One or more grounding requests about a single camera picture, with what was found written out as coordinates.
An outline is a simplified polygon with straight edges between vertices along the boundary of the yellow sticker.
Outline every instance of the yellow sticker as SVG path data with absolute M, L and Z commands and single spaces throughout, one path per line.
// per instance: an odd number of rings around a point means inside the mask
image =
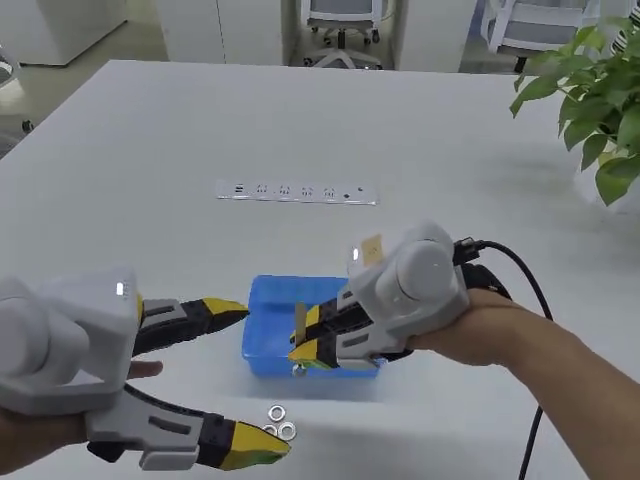
M 362 263 L 364 263 L 365 267 L 381 262 L 384 259 L 382 235 L 378 234 L 375 237 L 364 240 L 360 244 L 360 250 L 362 252 Z

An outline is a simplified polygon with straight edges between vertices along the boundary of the blue plastic container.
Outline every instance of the blue plastic container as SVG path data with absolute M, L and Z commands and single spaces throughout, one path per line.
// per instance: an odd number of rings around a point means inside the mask
M 287 359 L 295 330 L 295 304 L 307 309 L 336 297 L 346 278 L 275 277 L 260 275 L 253 280 L 249 311 L 242 338 L 242 356 L 258 377 L 290 377 L 293 364 Z M 308 370 L 309 377 L 370 377 L 378 370 L 354 371 L 341 368 Z

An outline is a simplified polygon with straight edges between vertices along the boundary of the white chair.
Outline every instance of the white chair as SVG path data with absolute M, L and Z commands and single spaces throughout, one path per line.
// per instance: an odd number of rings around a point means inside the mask
M 382 69 L 380 59 L 346 47 L 346 32 L 358 30 L 365 37 L 365 45 L 380 41 L 380 24 L 388 7 L 388 0 L 303 0 L 302 22 L 315 32 L 326 28 L 325 45 L 329 35 L 338 31 L 337 48 L 324 48 L 305 55 L 305 66 L 329 67 L 341 62 L 346 68 L 356 69 L 357 63 L 367 67 Z
M 487 0 L 481 33 L 490 52 L 515 52 L 522 73 L 532 52 L 559 49 L 599 17 L 600 0 Z

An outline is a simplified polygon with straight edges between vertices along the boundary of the chair base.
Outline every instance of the chair base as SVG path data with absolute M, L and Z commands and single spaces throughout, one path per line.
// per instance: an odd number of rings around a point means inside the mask
M 377 69 L 382 68 L 382 62 L 372 55 L 341 48 L 315 50 L 305 57 L 305 64 L 310 63 L 309 60 L 313 62 L 316 59 L 320 60 L 313 63 L 313 68 L 326 68 L 336 61 L 344 63 L 349 70 L 356 70 L 358 68 L 355 62 L 369 64 Z

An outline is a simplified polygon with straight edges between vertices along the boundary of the electrical outlet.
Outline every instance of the electrical outlet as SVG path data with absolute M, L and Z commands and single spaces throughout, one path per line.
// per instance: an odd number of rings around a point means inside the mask
M 316 182 L 216 181 L 216 196 L 233 200 L 377 205 L 375 188 Z

